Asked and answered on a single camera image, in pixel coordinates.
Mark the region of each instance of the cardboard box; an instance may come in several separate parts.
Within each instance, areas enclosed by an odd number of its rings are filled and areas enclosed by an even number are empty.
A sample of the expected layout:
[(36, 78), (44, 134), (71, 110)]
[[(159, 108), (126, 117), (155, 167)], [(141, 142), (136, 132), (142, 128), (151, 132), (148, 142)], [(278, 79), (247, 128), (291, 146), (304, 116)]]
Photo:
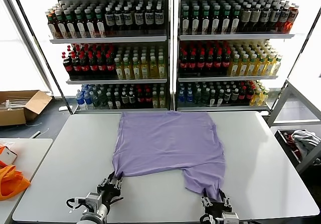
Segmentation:
[(24, 108), (0, 110), (0, 126), (23, 125), (34, 120), (51, 101), (51, 97), (39, 90), (0, 92), (0, 102), (17, 97), (30, 97)]

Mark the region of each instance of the metal shelf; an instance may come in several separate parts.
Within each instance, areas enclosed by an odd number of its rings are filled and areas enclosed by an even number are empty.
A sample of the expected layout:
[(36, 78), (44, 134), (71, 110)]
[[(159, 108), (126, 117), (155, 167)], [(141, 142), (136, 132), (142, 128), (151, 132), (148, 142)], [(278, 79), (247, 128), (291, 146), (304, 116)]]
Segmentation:
[(219, 35), (180, 35), (181, 41), (206, 41), (206, 40), (243, 40), (243, 39), (290, 39), (295, 34), (219, 34)]
[(90, 109), (76, 110), (75, 114), (121, 114), (123, 112), (156, 112), (167, 111), (167, 108), (140, 108), (140, 109)]
[(220, 106), (220, 107), (178, 107), (180, 112), (219, 112), (219, 111), (270, 111), (269, 106)]
[(135, 79), (135, 80), (70, 80), (67, 84), (130, 84), (130, 83), (166, 83), (166, 78), (160, 79)]
[(105, 37), (105, 38), (71, 38), (71, 39), (52, 39), (53, 44), (61, 43), (116, 43), (116, 42), (164, 42), (166, 36), (147, 36), (147, 37)]
[(237, 77), (179, 77), (179, 82), (210, 82), (210, 81), (240, 81), (240, 80), (262, 80), (277, 79), (277, 76), (237, 76)]

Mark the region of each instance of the purple t-shirt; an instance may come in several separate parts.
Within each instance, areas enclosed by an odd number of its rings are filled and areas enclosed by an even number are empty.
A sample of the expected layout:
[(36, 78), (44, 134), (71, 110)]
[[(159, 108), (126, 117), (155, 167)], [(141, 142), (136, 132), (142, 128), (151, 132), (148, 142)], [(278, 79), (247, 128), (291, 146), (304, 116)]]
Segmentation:
[(182, 169), (185, 187), (218, 198), (225, 173), (223, 146), (207, 113), (123, 113), (112, 163), (119, 175)]

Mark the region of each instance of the gray cloth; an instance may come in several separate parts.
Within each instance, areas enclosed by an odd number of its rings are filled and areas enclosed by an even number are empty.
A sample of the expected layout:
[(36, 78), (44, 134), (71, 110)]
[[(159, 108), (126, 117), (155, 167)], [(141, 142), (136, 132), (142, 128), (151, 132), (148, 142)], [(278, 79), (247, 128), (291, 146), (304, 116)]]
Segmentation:
[(295, 145), (300, 150), (302, 159), (307, 156), (315, 146), (317, 146), (321, 139), (313, 132), (296, 130), (292, 134)]

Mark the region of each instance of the orange fabric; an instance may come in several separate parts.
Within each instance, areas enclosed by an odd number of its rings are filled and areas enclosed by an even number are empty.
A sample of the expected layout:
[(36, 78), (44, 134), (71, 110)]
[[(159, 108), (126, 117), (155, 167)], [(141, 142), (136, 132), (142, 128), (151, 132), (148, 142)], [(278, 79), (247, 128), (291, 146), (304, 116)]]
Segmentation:
[(15, 165), (0, 169), (0, 200), (11, 198), (28, 188), (30, 181), (21, 171), (16, 171)]

